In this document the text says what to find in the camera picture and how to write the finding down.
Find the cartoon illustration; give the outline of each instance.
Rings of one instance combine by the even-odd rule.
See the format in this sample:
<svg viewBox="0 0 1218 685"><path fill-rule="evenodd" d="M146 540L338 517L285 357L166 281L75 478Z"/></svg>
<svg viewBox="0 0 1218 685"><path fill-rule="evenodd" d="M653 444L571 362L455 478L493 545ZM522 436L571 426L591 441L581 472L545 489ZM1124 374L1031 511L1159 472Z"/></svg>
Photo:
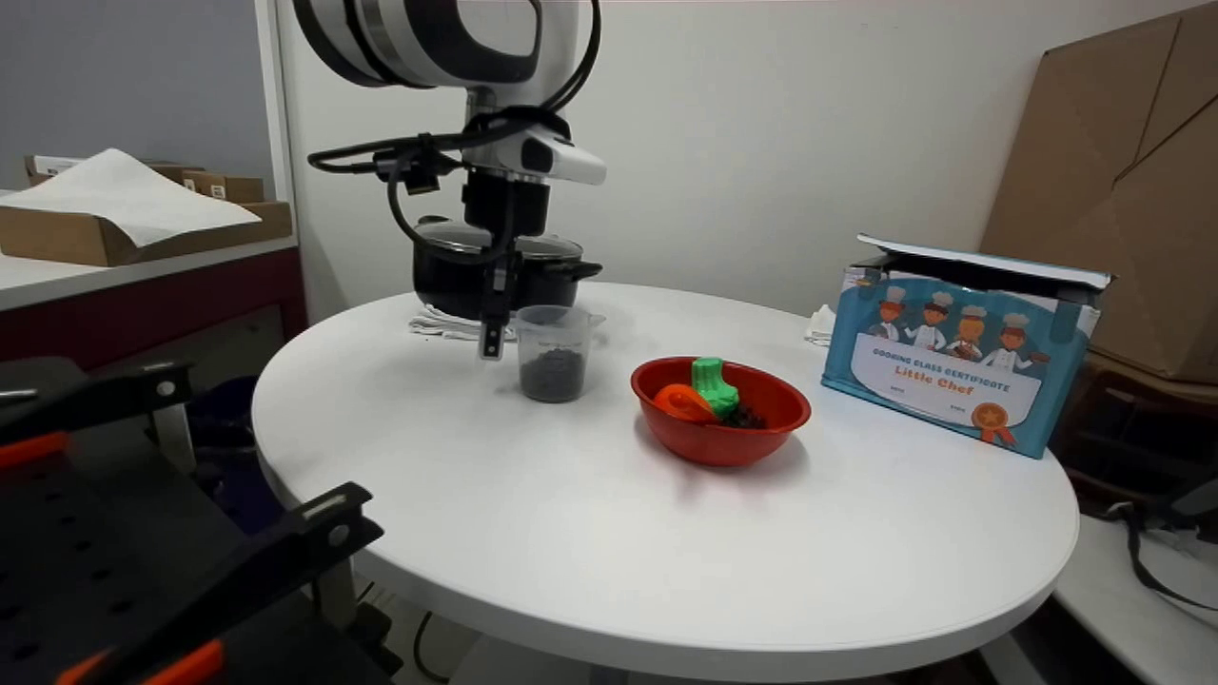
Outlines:
<svg viewBox="0 0 1218 685"><path fill-rule="evenodd" d="M1043 357L1025 357L1025 342L1027 342L1027 314L1008 310L1001 314L1001 336L997 336L997 349L982 357L982 364L989 370L1031 370Z"/></svg>
<svg viewBox="0 0 1218 685"><path fill-rule="evenodd" d="M1015 434L1005 426L1005 406L997 403L979 403L975 426L979 426L979 436L989 444L1015 444Z"/></svg>
<svg viewBox="0 0 1218 685"><path fill-rule="evenodd" d="M878 322L869 336L903 342L907 290L890 284L878 303Z"/></svg>
<svg viewBox="0 0 1218 685"><path fill-rule="evenodd" d="M953 307L953 293L932 293L921 307L921 322L911 328L907 336L914 337L914 345L921 349L942 349L946 336L941 329Z"/></svg>
<svg viewBox="0 0 1218 685"><path fill-rule="evenodd" d="M979 303L968 303L959 310L959 322L955 322L955 342L946 345L946 354L955 357L968 357L968 362L982 362L982 336L984 336L984 307Z"/></svg>

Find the red bowl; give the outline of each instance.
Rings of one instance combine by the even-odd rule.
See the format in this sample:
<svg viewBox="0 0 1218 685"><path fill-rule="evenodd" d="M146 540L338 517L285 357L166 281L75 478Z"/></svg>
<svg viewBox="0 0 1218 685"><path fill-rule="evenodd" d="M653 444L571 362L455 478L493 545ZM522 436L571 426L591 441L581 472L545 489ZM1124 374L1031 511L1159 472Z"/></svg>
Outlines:
<svg viewBox="0 0 1218 685"><path fill-rule="evenodd" d="M695 426L668 417L653 406L653 393L667 384L687 384L692 357L653 357L630 374L643 417L658 444L673 455L713 466L741 466L776 451L797 426L810 417L810 403L789 379L769 378L750 364L724 362L727 384L737 388L741 406L760 417L760 426Z"/></svg>

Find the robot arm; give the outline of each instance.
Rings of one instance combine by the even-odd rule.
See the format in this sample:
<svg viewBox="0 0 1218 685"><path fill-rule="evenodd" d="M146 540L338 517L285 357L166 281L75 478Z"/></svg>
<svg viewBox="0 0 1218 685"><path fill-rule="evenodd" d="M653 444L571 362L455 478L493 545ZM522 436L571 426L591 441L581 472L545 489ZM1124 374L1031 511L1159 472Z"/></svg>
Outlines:
<svg viewBox="0 0 1218 685"><path fill-rule="evenodd" d="M580 58L580 14L592 6L592 29ZM604 162L571 144L559 111L592 68L602 43L597 0L297 0L309 47L338 77L364 86L464 86L462 134L370 140L309 156L322 170L364 170L387 182L387 205L413 238L413 265L468 265L474 303L455 314L483 319L483 354L500 354L500 329L515 302L519 236L545 233L545 179L602 182ZM474 246L425 238L402 217L398 187L439 189L439 173L468 170L464 219L483 233Z"/></svg>

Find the green object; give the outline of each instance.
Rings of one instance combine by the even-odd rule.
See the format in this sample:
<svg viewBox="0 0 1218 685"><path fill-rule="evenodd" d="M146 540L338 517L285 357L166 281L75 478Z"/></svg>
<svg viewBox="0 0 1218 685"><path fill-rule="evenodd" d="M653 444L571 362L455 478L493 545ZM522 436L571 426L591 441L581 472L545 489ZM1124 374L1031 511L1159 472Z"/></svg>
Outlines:
<svg viewBox="0 0 1218 685"><path fill-rule="evenodd" d="M733 417L737 388L724 379L724 357L692 357L692 388L718 423Z"/></svg>

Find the white round table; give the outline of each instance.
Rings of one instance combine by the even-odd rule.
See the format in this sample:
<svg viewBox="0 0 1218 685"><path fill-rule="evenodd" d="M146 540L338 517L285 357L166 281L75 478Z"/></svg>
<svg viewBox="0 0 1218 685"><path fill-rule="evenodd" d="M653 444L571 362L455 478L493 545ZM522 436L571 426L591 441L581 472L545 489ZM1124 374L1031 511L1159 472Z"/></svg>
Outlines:
<svg viewBox="0 0 1218 685"><path fill-rule="evenodd" d="M1049 593L1077 540L1055 455L824 393L789 310L643 284L580 302L604 319L580 403L526 401L515 349L413 336L413 298L309 328L255 393L266 463L293 498L370 487L370 553L435 611L637 672L894 672L1005 634ZM673 459L626 388L663 354L769 370L813 417L746 472Z"/></svg>

